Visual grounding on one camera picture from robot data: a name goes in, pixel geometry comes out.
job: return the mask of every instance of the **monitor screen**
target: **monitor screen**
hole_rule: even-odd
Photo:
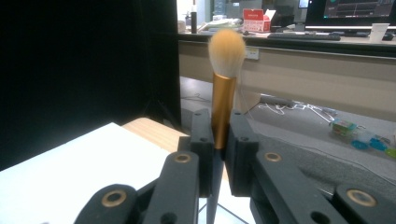
[[[298,8],[308,8],[309,0],[299,0],[298,1]]]
[[[396,30],[395,0],[309,0],[305,29],[370,31],[373,23]]]

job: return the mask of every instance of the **wooden surface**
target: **wooden surface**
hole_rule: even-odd
[[[177,151],[178,138],[187,136],[151,119],[135,119],[122,126],[169,152]]]

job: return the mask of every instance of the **green object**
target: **green object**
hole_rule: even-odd
[[[387,148],[385,150],[385,154],[392,157],[393,159],[396,159],[396,148]]]
[[[332,132],[344,137],[352,136],[356,127],[357,125],[355,123],[343,119],[336,119],[332,122]]]

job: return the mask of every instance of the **brush bristles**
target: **brush bristles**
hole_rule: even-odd
[[[237,77],[245,59],[242,36],[230,29],[215,33],[209,42],[209,59],[215,74]]]

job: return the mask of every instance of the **black backdrop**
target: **black backdrop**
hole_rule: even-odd
[[[180,126],[176,0],[0,4],[0,170],[109,122]]]

